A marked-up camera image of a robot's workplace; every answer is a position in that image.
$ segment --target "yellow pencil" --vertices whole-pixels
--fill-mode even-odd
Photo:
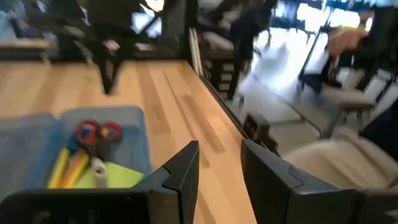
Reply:
[[[84,170],[88,165],[89,157],[84,149],[79,149],[76,152],[75,157],[72,160],[72,163],[68,166],[68,169],[65,171],[65,175],[61,180],[59,187],[61,189],[72,188],[77,180],[80,178]]]
[[[55,161],[54,169],[51,173],[51,178],[47,184],[49,189],[59,188],[63,171],[65,170],[69,159],[69,149],[63,148],[58,155],[57,161]]]

